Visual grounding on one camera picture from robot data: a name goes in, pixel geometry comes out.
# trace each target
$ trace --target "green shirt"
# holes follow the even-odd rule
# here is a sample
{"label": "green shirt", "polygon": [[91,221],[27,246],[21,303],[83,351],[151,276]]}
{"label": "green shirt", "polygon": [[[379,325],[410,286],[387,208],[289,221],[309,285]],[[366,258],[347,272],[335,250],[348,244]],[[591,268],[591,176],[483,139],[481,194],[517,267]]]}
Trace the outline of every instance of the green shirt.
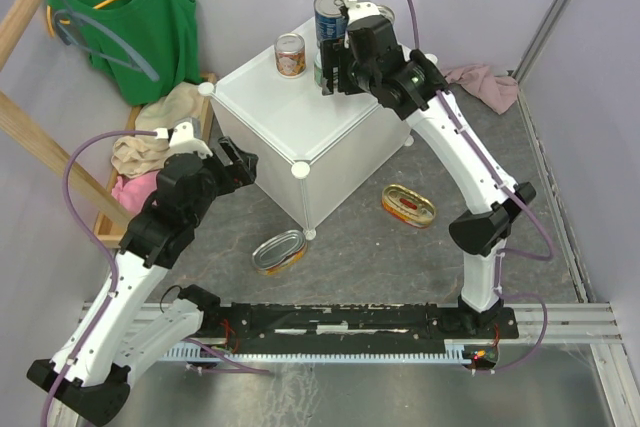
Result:
{"label": "green shirt", "polygon": [[[155,102],[182,81],[201,82],[195,0],[116,0],[99,10],[93,6],[104,0],[66,1],[122,37],[160,75],[158,82],[152,82],[142,72],[90,54],[91,64],[115,80],[129,104]],[[54,11],[64,8],[61,0],[48,3]],[[127,59],[120,46],[95,28],[82,26],[80,32],[94,51]]]}

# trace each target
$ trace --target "wooden pole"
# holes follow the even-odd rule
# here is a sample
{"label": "wooden pole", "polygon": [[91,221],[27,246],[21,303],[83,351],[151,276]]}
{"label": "wooden pole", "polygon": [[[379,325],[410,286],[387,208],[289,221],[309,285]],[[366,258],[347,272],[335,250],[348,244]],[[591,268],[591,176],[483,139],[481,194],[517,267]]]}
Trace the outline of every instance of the wooden pole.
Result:
{"label": "wooden pole", "polygon": [[[29,153],[62,177],[69,154],[3,92],[0,92],[0,125]],[[77,162],[73,164],[70,183],[115,223],[126,226],[131,220],[131,213]]]}
{"label": "wooden pole", "polygon": [[0,70],[22,37],[43,0],[15,0],[0,24]]}
{"label": "wooden pole", "polygon": [[[43,0],[15,0],[0,24],[0,70],[2,70]],[[43,164],[62,176],[69,154],[47,132],[0,92],[0,128]],[[131,213],[124,209],[96,179],[77,163],[70,177],[71,186],[83,194],[112,221],[126,226]]]}

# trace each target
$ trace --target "black cable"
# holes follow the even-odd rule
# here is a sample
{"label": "black cable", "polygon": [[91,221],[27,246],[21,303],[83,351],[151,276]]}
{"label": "black cable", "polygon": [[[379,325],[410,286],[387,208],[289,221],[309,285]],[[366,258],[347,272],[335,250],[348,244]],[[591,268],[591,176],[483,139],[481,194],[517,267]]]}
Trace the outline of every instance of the black cable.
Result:
{"label": "black cable", "polygon": [[167,296],[167,294],[169,292],[171,292],[173,289],[175,289],[176,287],[178,287],[180,289],[180,292],[182,292],[182,287],[178,284],[172,285],[171,287],[169,287],[167,290],[164,291],[164,294],[162,294],[162,297],[160,297],[160,312],[162,312],[164,314],[164,310],[162,310],[162,301],[164,300],[164,298]]}

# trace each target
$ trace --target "white box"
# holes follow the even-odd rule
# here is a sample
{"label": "white box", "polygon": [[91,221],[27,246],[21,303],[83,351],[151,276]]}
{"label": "white box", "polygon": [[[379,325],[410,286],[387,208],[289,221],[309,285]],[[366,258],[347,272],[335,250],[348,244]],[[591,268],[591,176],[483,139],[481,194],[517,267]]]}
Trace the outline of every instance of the white box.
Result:
{"label": "white box", "polygon": [[[312,239],[315,228],[402,147],[410,129],[372,95],[323,96],[313,75],[314,20],[294,32],[306,44],[303,75],[281,76],[271,46],[218,82],[213,106],[224,135],[258,155],[256,184]],[[300,179],[292,174],[297,162],[310,167],[297,165]]]}

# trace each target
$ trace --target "pink cloth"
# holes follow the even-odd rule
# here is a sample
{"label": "pink cloth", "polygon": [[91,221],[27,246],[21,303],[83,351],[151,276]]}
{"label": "pink cloth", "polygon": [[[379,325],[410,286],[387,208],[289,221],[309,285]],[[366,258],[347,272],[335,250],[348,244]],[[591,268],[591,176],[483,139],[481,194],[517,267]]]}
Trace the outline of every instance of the pink cloth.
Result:
{"label": "pink cloth", "polygon": [[158,171],[147,172],[135,179],[126,179],[119,175],[116,185],[111,190],[111,195],[122,206],[133,214],[139,214],[149,194],[156,190],[156,177]]}
{"label": "pink cloth", "polygon": [[504,114],[518,99],[518,82],[511,77],[496,77],[484,64],[443,70],[447,82],[460,84],[498,114]]}

